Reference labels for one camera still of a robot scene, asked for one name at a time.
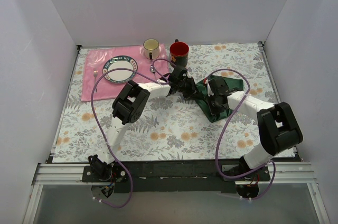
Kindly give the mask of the dark green cloth napkin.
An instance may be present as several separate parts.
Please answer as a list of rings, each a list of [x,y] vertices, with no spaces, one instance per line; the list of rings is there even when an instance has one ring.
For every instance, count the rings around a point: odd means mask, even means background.
[[[215,75],[212,75],[210,78],[214,79],[213,90],[215,94],[224,93],[226,91],[230,93],[233,93],[235,91],[243,91],[243,80],[227,78],[227,77],[222,77],[222,76],[215,76]],[[198,89],[198,94],[194,98],[194,100],[199,105],[199,107],[202,109],[203,113],[205,114],[205,116],[211,123],[227,118],[232,114],[232,109],[230,109],[228,112],[223,112],[219,114],[218,116],[211,115],[209,106],[207,103],[206,86],[203,84],[203,80],[198,82],[196,84],[196,87]]]

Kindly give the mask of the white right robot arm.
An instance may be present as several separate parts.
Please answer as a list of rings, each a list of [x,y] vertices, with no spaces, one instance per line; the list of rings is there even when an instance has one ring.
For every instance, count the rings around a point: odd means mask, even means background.
[[[232,110],[215,151],[215,165],[223,178],[243,178],[249,181],[257,176],[258,170],[268,164],[273,157],[303,141],[303,134],[288,103],[274,104],[259,100],[238,88],[229,88],[221,77],[208,78],[205,83],[210,111]],[[222,171],[218,161],[219,147],[226,127],[236,112],[255,120],[259,129],[260,143],[242,156],[237,166]]]

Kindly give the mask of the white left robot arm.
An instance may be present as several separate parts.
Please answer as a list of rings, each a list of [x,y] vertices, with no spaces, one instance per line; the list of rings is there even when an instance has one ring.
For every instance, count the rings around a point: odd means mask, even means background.
[[[88,157],[92,173],[99,181],[106,182],[113,176],[111,163],[119,162],[115,151],[120,146],[130,125],[135,123],[151,99],[167,97],[176,92],[182,93],[185,99],[200,97],[196,83],[185,67],[177,66],[158,80],[149,79],[148,83],[136,83],[132,80],[125,83],[112,104],[112,119],[108,133],[101,125],[105,147]]]

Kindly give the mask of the dark mug red interior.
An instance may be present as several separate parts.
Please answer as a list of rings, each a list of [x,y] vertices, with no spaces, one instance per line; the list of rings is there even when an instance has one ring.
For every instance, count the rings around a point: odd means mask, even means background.
[[[177,66],[187,66],[189,57],[189,46],[175,39],[174,43],[170,46],[171,62]]]

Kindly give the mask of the silver spoon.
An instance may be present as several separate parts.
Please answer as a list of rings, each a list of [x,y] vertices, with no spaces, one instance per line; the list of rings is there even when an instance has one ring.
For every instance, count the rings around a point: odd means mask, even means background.
[[[155,70],[155,68],[154,68],[154,66],[153,66],[153,65],[151,65],[151,66],[150,66],[150,72],[151,72],[151,73],[153,73],[153,74],[155,74],[155,73],[156,73],[156,70]]]

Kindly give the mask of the cream enamel mug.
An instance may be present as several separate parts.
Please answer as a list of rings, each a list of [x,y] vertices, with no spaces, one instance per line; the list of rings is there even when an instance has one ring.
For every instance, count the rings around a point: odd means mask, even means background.
[[[147,59],[154,60],[160,54],[160,45],[156,39],[147,39],[143,43],[144,56]]]

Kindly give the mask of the floral tablecloth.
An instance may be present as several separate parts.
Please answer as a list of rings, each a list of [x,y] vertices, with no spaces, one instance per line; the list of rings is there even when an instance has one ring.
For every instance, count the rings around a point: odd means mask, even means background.
[[[53,163],[85,163],[104,146],[109,129],[112,101],[82,102],[83,72],[88,49],[81,49],[74,69],[68,100],[63,111]],[[257,44],[192,45],[188,70],[195,81],[212,71],[239,79],[245,76],[250,94],[277,102],[264,56]],[[121,161],[212,159],[225,120],[211,123],[193,101],[180,94],[150,100],[140,119],[131,125],[116,153]],[[226,127],[219,158],[239,158],[259,143],[258,126],[246,115],[237,113]]]

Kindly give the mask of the white plate green rim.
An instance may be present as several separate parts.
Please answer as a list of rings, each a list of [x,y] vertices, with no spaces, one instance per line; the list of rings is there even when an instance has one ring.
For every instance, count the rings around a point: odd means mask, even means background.
[[[138,64],[135,59],[120,55],[109,59],[102,68],[105,79],[114,84],[127,83],[136,76]]]

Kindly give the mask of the silver fork on placemat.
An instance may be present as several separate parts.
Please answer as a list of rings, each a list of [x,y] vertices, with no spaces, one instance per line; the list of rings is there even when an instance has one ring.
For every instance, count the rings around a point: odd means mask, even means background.
[[[98,76],[98,70],[97,68],[94,68],[93,70],[94,84],[96,84],[97,76]]]

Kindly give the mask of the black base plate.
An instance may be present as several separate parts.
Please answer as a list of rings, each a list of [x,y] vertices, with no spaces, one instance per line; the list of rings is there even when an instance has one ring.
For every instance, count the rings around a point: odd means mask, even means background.
[[[130,161],[106,164],[90,157],[82,181],[109,186],[109,193],[204,192],[235,193],[236,180],[222,177],[213,160]]]

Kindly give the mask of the aluminium frame rail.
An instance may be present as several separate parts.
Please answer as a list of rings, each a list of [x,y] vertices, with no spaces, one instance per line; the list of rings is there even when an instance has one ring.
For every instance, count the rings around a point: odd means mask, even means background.
[[[319,188],[318,180],[310,162],[276,162],[273,184],[307,184],[315,212],[320,223],[330,223]],[[80,164],[38,164],[32,181],[32,200],[24,217],[24,223],[32,223],[44,185],[95,185],[106,182],[82,180],[85,165]]]

